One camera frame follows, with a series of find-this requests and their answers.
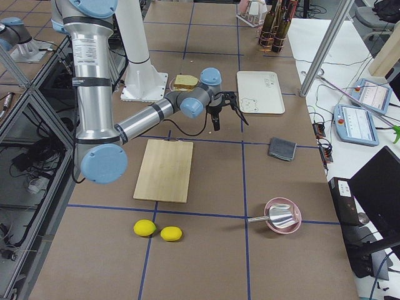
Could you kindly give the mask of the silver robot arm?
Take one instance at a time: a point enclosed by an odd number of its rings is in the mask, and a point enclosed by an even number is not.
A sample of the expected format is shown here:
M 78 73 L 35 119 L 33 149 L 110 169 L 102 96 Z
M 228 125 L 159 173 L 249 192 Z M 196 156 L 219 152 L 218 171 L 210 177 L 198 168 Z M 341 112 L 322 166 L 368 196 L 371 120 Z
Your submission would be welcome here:
M 17 63 L 38 63 L 45 55 L 47 46 L 40 48 L 42 42 L 35 40 L 23 21 L 18 17 L 7 17 L 1 20 L 1 46 L 10 51 Z
M 219 130 L 224 106 L 239 109 L 236 95 L 221 89 L 221 74 L 209 67 L 190 91 L 164 92 L 167 74 L 151 64 L 138 1 L 53 1 L 52 25 L 72 40 L 72 85 L 80 124 L 75 138 L 76 165 L 97 184 L 118 180 L 128 166 L 123 144 L 182 112 L 194 119 L 210 116 Z M 109 38 L 119 28 L 128 60 L 125 92 L 149 105 L 122 122 L 113 121 Z

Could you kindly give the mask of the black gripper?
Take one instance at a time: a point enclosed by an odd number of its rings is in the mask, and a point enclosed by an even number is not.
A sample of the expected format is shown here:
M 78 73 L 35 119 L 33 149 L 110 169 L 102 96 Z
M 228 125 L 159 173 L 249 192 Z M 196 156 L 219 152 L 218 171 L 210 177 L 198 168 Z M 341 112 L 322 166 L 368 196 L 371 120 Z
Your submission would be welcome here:
M 235 92 L 221 91 L 213 96 L 212 101 L 206 106 L 206 111 L 211 115 L 212 125 L 215 131 L 220 130 L 219 113 L 225 106 L 230 106 L 240 120 L 245 125 L 249 125 L 247 119 L 244 117 L 244 114 L 239 109 Z

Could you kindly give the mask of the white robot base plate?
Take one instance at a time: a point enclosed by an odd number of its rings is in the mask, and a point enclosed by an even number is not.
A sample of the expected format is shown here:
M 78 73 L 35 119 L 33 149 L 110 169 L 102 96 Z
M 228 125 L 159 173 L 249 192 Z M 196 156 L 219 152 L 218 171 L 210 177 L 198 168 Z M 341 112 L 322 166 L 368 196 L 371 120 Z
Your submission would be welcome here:
M 121 93 L 122 101 L 156 102 L 164 97 L 168 73 L 158 72 L 151 63 L 129 64 Z

